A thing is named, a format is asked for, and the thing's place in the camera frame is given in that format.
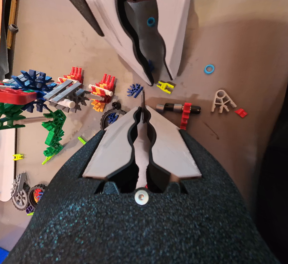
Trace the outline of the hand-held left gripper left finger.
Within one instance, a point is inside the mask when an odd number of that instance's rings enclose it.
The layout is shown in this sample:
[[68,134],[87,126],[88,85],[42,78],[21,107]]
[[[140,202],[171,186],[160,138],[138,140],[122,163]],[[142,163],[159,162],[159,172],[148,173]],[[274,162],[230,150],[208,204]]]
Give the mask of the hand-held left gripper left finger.
[[121,172],[124,178],[138,176],[134,142],[138,137],[137,126],[140,120],[141,107],[135,107],[106,128],[82,176],[112,178]]

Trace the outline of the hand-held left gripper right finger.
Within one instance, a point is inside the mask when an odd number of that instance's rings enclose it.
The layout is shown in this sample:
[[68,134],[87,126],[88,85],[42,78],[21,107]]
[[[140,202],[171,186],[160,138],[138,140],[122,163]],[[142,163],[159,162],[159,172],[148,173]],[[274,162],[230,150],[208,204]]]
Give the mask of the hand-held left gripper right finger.
[[156,132],[156,140],[152,144],[154,163],[180,179],[201,177],[180,129],[148,105],[146,109],[151,115],[149,124]]

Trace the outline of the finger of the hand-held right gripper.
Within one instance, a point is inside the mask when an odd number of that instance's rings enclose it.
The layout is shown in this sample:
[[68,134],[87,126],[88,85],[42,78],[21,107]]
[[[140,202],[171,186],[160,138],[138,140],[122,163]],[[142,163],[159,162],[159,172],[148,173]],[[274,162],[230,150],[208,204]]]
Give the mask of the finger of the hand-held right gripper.
[[148,61],[140,50],[138,34],[128,20],[125,1],[86,0],[105,40],[133,71],[149,86],[153,86],[154,79]]
[[171,80],[177,77],[191,0],[156,0],[158,32],[164,41],[164,62]]

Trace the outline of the colourful construction toy robot figure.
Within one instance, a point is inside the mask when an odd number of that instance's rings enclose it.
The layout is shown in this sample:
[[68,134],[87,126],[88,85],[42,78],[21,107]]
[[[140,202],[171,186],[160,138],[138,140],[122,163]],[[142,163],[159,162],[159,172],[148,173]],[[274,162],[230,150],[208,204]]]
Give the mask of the colourful construction toy robot figure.
[[36,70],[21,71],[19,76],[1,81],[0,129],[25,127],[28,122],[42,122],[48,131],[44,150],[46,164],[63,149],[65,113],[81,111],[92,101],[93,109],[103,112],[115,92],[115,76],[104,74],[100,82],[83,86],[82,68],[72,67],[68,75],[54,82],[52,77]]

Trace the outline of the black rubber tyre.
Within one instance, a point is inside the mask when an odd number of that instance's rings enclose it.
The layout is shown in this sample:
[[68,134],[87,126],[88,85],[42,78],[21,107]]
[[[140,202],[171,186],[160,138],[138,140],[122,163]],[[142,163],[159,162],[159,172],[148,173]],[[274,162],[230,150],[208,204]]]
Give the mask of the black rubber tyre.
[[124,110],[116,110],[116,109],[110,109],[110,110],[108,110],[108,111],[106,111],[104,114],[103,114],[103,116],[102,116],[102,118],[101,118],[101,120],[100,120],[100,129],[101,130],[105,130],[107,127],[109,127],[110,125],[108,125],[108,123],[107,123],[107,117],[108,117],[108,115],[110,114],[110,113],[112,113],[112,112],[116,112],[117,114],[119,114],[119,118],[118,119],[120,119],[123,115],[125,115],[127,112],[126,111],[124,111]]
[[30,205],[32,205],[34,207],[34,209],[38,206],[39,202],[38,203],[35,203],[34,201],[34,197],[33,197],[33,192],[34,190],[40,190],[41,192],[45,192],[47,186],[45,184],[38,184],[34,187],[32,187],[30,190],[29,190],[29,193],[28,193],[28,200],[29,200],[29,203]]

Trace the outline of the red connector strip with rods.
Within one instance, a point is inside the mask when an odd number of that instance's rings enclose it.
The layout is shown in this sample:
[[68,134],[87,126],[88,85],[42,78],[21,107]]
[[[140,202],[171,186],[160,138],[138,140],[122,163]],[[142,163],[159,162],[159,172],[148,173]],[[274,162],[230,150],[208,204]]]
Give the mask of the red connector strip with rods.
[[195,115],[200,114],[201,107],[192,105],[191,103],[185,103],[184,105],[166,103],[164,105],[164,110],[165,111],[172,111],[172,112],[182,113],[180,129],[186,130],[190,114],[195,114]]

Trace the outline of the tan triangular connector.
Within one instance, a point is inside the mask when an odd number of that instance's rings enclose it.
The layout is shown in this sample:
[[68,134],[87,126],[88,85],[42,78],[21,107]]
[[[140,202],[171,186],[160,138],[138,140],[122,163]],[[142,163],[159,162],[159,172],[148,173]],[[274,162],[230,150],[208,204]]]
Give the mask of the tan triangular connector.
[[214,112],[216,107],[218,107],[218,113],[222,113],[223,110],[229,112],[228,105],[230,105],[232,108],[237,107],[237,105],[234,103],[231,97],[226,93],[226,91],[220,89],[215,93],[214,100],[212,102],[211,112]]

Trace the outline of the long yellow rod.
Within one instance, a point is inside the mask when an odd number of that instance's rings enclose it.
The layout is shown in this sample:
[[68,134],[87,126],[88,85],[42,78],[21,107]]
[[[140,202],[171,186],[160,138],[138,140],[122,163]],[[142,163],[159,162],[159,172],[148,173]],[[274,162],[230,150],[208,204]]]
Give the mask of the long yellow rod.
[[[15,24],[16,8],[17,8],[17,0],[11,0],[8,26],[9,26],[10,24]],[[6,39],[7,49],[11,49],[12,40],[13,40],[13,35],[14,35],[14,34],[12,34],[12,33],[8,30],[8,32],[7,32],[7,39]]]

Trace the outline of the grey fan connector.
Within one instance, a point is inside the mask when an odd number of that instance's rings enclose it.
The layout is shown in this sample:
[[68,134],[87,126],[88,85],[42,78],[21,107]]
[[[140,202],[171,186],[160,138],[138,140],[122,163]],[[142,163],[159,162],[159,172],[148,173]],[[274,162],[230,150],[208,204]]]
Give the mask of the grey fan connector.
[[23,186],[26,180],[27,174],[25,172],[16,176],[12,184],[11,197],[15,197],[20,191],[23,190]]

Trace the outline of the white mounting plate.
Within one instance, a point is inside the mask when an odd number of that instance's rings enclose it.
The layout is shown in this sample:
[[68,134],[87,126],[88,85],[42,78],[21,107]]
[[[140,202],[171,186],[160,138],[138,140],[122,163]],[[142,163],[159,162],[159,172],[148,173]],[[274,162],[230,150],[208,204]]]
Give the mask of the white mounting plate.
[[15,168],[13,155],[16,153],[16,129],[0,131],[0,201],[11,198]]

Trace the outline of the small grey wheel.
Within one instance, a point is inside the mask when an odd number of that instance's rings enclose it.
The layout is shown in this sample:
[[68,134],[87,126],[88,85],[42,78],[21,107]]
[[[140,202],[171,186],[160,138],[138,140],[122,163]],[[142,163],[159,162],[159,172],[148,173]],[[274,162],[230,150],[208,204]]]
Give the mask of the small grey wheel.
[[14,207],[19,211],[24,211],[29,206],[29,193],[30,187],[25,186],[15,196],[12,197],[12,203]]

